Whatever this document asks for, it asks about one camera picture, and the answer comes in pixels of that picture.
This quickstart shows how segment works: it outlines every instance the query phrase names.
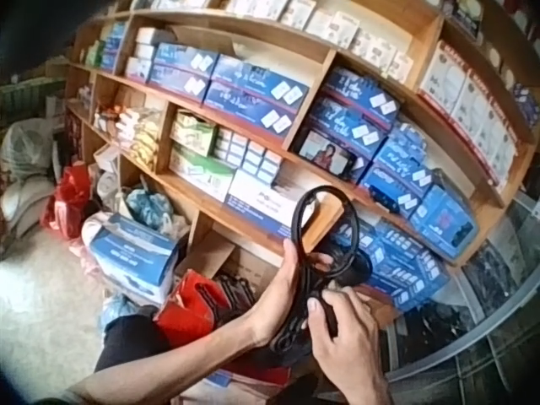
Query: wooden shelving unit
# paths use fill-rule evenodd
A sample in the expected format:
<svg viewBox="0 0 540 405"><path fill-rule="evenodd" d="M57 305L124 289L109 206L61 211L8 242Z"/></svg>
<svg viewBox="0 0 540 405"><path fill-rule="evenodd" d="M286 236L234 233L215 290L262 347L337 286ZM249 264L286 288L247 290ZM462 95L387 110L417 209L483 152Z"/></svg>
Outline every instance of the wooden shelving unit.
<svg viewBox="0 0 540 405"><path fill-rule="evenodd" d="M500 6L494 4L494 0L483 0L486 3L486 17L484 20L491 20L500 15ZM305 32L291 29L279 23L270 20L254 19L252 17L226 13L219 9L202 9L194 11L175 11L175 12L156 12L152 10L137 10L135 12L124 11L126 2L121 2L122 7L117 9L117 13L105 17L99 17L90 21L83 27L75 41L73 49L73 61L77 60L82 49L93 43L99 36L100 27L104 24L110 24L115 20L127 21L127 33L121 44L121 50L113 73L101 72L99 69L86 67L73 62L70 67L70 78L67 85L67 97L74 97L74 90L88 83L92 76L94 81L94 94L91 111L87 111L78 104L68 104L68 108L79 116L89 131L95 132L103 142L111 143L111 137L108 134L100 132L91 126L91 115L98 103L104 103L104 100L111 100L114 94L121 88L129 88L146 95L153 95L166 100L168 103L167 113L162 122L160 151L156 165L156 171L149 170L141 166L135 159L132 159L127 152L123 152L125 158L130 161L145 175L154 179L162 185L167 192L174 193L189 200L191 204L197 207L202 213L202 217L197 221L199 229L206 229L209 224L217 222L233 230L235 233L264 246L269 251L281 254L281 242L271 235L251 225L240 215L226 208L223 204L212 199L210 196L201 192L196 187L186 181L183 181L176 175L169 172L168 153L170 152L170 141L168 141L168 131L170 130L173 115L171 112L177 107L188 109L199 116L210 121L216 122L220 126L228 127L231 130L261 144L265 148L282 156L292 165L299 169L308 170L316 174L325 182L332 184L348 196L355 199L366 210L378 214L404 230L409 235L422 242L422 239L413 231L408 222L401 217L389 214L384 208L375 204L366 190L352 186L337 177L330 175L324 170L314 166L310 162L302 159L292 152L291 145L299 129L309 113L311 104L319 93L321 84L324 81L329 70L336 65L346 66L360 74L368 74L376 78L381 87L394 95L402 102L402 113L411 121L418 124L431 136L451 157L452 160L466 174L468 180L476 187L472 196L472 205L478 224L480 226L480 235L469 246L467 251L456 261L448 261L452 266L461 266L467 262L474 252L485 241L489 231L499 222L504 215L511 199L516 194L517 188L521 184L522 178L531 162L534 150L536 150L537 131L531 131L525 122L524 117L519 112L516 103L511 94L505 89L505 86L499 75L491 68L491 65L481 53L466 33L462 32L454 23L445 19L436 10L421 0L354 0L360 6L363 6L382 17L388 19L393 24L407 31L412 37L411 45L408 49L408 55L415 61L413 71L405 84L400 84L394 80L382 77L370 64L363 61L349 51L337 48L334 45L325 42L313 35ZM505 15L505 21L501 26L514 24L510 17ZM235 119L220 111L215 111L204 105L199 105L190 100L184 99L176 94L169 93L163 89L154 88L147 84L137 83L128 78L122 77L127 58L132 55L134 48L134 39L141 26L156 26L159 28L167 25L189 27L194 30L204 30L205 32L224 32L227 35L241 35L252 40L264 41L266 43L281 47L285 50L295 52L307 59L316 62L320 66L320 72L314 83L310 87L310 93L302 106L289 134L284 139L269 137L261 132L260 129L250 124ZM493 40L495 32L487 32L490 40ZM511 29L511 37L516 36L516 30ZM439 39L443 39L457 49L466 61L477 71L482 79L488 85L495 99L500 103L504 113L509 117L512 126L521 140L520 155L515 160L511 169L510 181L502 192L499 192L492 185L490 174L485 170L482 164L478 162L475 154L466 143L454 132L451 126L445 122L434 110L428 107L416 93L419 80L423 77L427 68L435 45ZM519 49L522 52L527 47L527 52L534 52L532 46L519 39ZM505 58L517 57L515 49L507 40L499 39L498 49ZM537 57L527 57L527 68L517 70L520 77L531 75L533 67L540 71L540 61ZM331 199L325 200L321 204L321 209L312 219L309 230L305 235L305 245L309 250L315 248L316 244L327 233L327 231L336 223L342 210L336 202Z"/></svg>

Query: right hand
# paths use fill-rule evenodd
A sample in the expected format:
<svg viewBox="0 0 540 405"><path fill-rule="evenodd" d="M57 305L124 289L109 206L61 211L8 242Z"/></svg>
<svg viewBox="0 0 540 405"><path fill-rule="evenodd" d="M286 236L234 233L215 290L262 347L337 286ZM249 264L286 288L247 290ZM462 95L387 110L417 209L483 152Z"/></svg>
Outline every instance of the right hand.
<svg viewBox="0 0 540 405"><path fill-rule="evenodd" d="M322 371L349 403L391 404L381 369L378 326L367 306L350 287L325 290L322 298L337 320L337 336L332 339L321 303L308 300L313 355Z"/></svg>

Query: hand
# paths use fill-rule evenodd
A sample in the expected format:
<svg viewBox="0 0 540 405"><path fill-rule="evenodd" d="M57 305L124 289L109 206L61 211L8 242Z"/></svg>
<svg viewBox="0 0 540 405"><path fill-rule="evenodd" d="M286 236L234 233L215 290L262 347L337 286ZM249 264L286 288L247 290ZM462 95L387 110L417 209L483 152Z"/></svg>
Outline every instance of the hand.
<svg viewBox="0 0 540 405"><path fill-rule="evenodd" d="M337 320L337 336L331 339L321 303L308 300L313 355L322 371L349 403L392 403L381 369L378 327L369 309L350 287L325 290L322 298Z"/></svg>
<svg viewBox="0 0 540 405"><path fill-rule="evenodd" d="M290 240L283 241L283 262L272 282L261 298L244 317L253 335L254 344L262 347L268 344L284 324L293 304L298 282L298 253ZM332 265L332 258L320 253L312 253L310 260L322 271Z"/></svg>

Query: left hand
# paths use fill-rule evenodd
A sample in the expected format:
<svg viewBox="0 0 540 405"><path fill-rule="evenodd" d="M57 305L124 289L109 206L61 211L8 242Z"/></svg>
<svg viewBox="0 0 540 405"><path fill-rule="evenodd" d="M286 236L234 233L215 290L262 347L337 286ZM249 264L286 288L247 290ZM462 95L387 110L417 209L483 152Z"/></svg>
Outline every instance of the left hand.
<svg viewBox="0 0 540 405"><path fill-rule="evenodd" d="M257 347L265 346L278 333L293 304L298 283L298 253L293 242L283 241L283 262L261 298L244 315ZM328 255L311 253L310 260L327 271L333 259Z"/></svg>

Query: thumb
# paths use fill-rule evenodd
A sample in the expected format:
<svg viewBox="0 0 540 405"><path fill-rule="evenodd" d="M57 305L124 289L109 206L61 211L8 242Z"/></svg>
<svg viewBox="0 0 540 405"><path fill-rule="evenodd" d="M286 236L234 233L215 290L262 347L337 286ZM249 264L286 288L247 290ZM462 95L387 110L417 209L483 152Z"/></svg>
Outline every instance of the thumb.
<svg viewBox="0 0 540 405"><path fill-rule="evenodd" d="M332 340L330 339L327 317L322 309L321 302L317 298L309 298L307 300L307 309L309 312L307 323L310 327L313 354L317 357L332 344Z"/></svg>

